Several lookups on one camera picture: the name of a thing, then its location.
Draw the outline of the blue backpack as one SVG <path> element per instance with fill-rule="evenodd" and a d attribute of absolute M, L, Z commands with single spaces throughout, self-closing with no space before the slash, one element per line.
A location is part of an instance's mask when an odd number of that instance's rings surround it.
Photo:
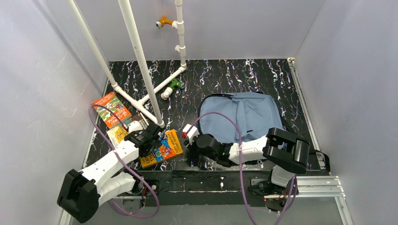
<path fill-rule="evenodd" d="M 206 96 L 199 105 L 197 128 L 200 134 L 211 134 L 221 143 L 241 144 L 256 140 L 267 135 L 271 128 L 298 135 L 282 117 L 274 99 L 255 92 Z M 317 153 L 321 151 L 310 144 L 309 156 Z"/>

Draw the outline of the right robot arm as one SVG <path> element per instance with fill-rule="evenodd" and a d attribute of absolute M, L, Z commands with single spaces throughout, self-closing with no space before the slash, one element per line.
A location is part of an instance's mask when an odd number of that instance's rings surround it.
<path fill-rule="evenodd" d="M 184 145 L 192 153 L 206 156 L 216 163 L 231 167 L 241 163 L 269 160 L 275 164 L 270 182 L 285 187 L 294 174 L 307 172 L 310 143 L 304 138 L 278 128 L 256 140 L 221 143 L 211 134 L 200 134 L 195 126 L 183 129 Z"/>

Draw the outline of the dark sunset cover book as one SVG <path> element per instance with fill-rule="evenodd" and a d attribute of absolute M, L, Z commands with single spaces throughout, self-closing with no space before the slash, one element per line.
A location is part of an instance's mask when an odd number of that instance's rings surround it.
<path fill-rule="evenodd" d="M 131 122 L 137 121 L 143 129 L 146 129 L 149 124 L 147 119 L 144 117 L 144 115 L 141 112 L 130 117 L 130 120 L 131 120 Z"/>

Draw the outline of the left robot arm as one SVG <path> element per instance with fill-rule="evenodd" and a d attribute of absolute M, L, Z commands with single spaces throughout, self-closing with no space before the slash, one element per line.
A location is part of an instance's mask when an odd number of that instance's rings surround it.
<path fill-rule="evenodd" d="M 94 164 L 66 173 L 57 204 L 80 223 L 91 219 L 99 206 L 119 194 L 133 191 L 136 182 L 151 192 L 159 206 L 159 199 L 152 186 L 138 175 L 128 163 L 146 156 L 160 147 L 159 136 L 163 129 L 151 123 L 146 129 L 131 131 L 117 147 Z"/>

